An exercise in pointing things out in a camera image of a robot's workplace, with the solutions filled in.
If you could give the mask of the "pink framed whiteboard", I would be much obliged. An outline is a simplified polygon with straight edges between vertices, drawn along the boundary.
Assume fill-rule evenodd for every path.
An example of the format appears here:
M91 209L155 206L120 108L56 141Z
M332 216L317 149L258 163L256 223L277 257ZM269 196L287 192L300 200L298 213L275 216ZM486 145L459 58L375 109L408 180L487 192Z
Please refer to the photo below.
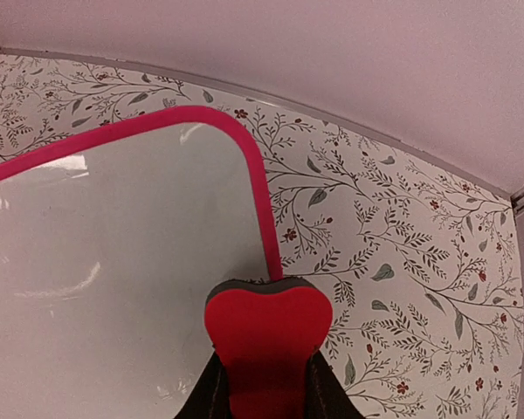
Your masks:
M280 275L259 146L179 106L0 163L0 418L171 418L209 291Z

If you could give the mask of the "red black whiteboard eraser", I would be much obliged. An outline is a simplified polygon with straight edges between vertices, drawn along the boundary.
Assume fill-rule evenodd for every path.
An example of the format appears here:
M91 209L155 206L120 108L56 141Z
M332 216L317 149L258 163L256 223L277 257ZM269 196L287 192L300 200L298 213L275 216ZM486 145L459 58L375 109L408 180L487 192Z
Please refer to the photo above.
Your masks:
M204 324L228 379L232 417L301 418L307 362L332 317L328 298L303 278L217 285Z

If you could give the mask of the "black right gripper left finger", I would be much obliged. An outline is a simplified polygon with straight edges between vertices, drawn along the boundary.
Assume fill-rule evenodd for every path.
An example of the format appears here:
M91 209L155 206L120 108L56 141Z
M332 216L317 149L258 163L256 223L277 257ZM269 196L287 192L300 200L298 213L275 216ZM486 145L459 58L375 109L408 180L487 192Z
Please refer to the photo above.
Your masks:
M229 382L216 353L209 358L196 385L175 419L231 419Z

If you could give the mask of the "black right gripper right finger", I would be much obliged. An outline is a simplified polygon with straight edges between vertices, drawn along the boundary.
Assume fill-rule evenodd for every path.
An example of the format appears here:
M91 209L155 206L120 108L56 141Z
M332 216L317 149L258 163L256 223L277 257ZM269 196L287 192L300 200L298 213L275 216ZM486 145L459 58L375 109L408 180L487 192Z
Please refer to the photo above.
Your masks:
M320 351L312 354L307 362L304 418L364 419Z

